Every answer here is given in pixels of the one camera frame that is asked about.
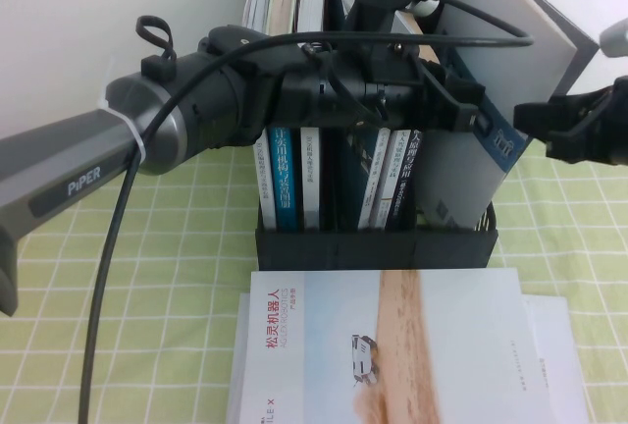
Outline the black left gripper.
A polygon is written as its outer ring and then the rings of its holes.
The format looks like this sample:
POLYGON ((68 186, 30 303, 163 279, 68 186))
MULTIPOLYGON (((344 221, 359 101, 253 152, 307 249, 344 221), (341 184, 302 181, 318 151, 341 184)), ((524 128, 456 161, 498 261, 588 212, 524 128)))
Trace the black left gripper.
POLYGON ((485 96, 483 85, 439 63, 423 72, 418 57, 391 45, 382 51, 377 60, 328 42, 303 45, 305 62, 283 77, 277 125, 292 130, 473 130, 485 96))

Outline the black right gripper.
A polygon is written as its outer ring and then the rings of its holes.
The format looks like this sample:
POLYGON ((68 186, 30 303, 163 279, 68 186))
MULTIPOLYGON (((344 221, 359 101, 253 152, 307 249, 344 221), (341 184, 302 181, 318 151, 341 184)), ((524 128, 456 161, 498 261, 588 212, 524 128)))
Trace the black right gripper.
POLYGON ((516 105, 513 126, 546 143, 546 155, 568 164, 627 164, 627 78, 591 94, 557 95, 545 103, 516 105), (576 136, 550 132, 573 129, 588 113, 588 133, 576 136))

